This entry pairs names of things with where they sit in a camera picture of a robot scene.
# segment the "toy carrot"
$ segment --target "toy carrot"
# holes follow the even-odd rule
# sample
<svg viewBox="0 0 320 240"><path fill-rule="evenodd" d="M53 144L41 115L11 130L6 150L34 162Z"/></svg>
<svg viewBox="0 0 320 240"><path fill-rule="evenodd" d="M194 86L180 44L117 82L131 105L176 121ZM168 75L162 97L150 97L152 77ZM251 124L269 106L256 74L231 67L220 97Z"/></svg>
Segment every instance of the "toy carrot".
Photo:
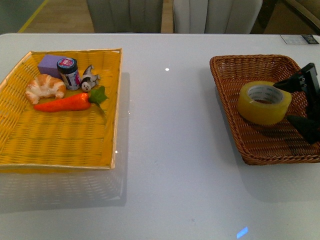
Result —
<svg viewBox="0 0 320 240"><path fill-rule="evenodd" d="M100 104L107 98L105 95L105 87L101 86L99 89L92 89L90 95L87 92L82 92L66 98L36 104L33 108L42 112L54 113L60 111L86 110L91 107L91 104L96 104L102 109Z"/></svg>

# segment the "toy penguin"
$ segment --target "toy penguin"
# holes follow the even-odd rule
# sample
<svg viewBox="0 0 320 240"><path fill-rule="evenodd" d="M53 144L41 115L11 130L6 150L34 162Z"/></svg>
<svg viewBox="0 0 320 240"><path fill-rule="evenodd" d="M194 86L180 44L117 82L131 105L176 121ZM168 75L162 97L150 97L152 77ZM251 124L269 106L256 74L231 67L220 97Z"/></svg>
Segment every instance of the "toy penguin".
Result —
<svg viewBox="0 0 320 240"><path fill-rule="evenodd" d="M91 70L94 69L94 66L90 65L86 68L82 75L81 88L84 92L88 93L91 89L99 84L100 76L99 74L93 75Z"/></svg>

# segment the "yellow tape roll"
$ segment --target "yellow tape roll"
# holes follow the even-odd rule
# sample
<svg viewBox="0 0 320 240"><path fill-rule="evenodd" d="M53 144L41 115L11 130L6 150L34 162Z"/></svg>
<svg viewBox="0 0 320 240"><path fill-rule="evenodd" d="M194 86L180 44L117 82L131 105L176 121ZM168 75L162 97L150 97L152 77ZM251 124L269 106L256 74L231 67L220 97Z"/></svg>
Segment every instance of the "yellow tape roll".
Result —
<svg viewBox="0 0 320 240"><path fill-rule="evenodd" d="M238 111L242 117L260 125L280 122L291 103L291 94L269 81L252 81L240 90Z"/></svg>

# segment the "purple block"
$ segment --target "purple block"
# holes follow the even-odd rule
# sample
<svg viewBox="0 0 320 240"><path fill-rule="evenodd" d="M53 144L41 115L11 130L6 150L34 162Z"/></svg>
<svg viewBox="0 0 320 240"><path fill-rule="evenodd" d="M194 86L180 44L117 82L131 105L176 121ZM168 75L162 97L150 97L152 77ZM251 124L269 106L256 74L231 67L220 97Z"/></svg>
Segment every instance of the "purple block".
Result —
<svg viewBox="0 0 320 240"><path fill-rule="evenodd" d="M45 55L41 62L38 64L38 69L41 74L48 74L54 78L62 79L58 69L57 62L60 59L65 58L65 56L57 56L57 55Z"/></svg>

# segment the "wicker basket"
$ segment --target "wicker basket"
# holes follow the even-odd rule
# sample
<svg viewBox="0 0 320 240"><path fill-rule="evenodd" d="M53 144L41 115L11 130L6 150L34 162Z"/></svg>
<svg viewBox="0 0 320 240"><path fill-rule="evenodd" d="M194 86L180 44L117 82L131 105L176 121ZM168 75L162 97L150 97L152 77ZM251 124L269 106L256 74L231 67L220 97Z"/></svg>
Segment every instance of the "wicker basket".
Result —
<svg viewBox="0 0 320 240"><path fill-rule="evenodd" d="M27 83L46 54L77 59L80 75L93 65L108 99L84 111L39 112L26 100ZM0 172L49 173L115 167L121 49L29 52L0 84ZM66 96L82 92L67 91ZM41 99L40 103L53 99Z"/></svg>
<svg viewBox="0 0 320 240"><path fill-rule="evenodd" d="M213 75L236 147L248 165L317 163L320 144L308 144L284 118L270 126L251 123L238 112L240 89L252 81L279 82L300 67L283 55L227 55L210 60ZM306 116L303 92L292 94L287 115Z"/></svg>

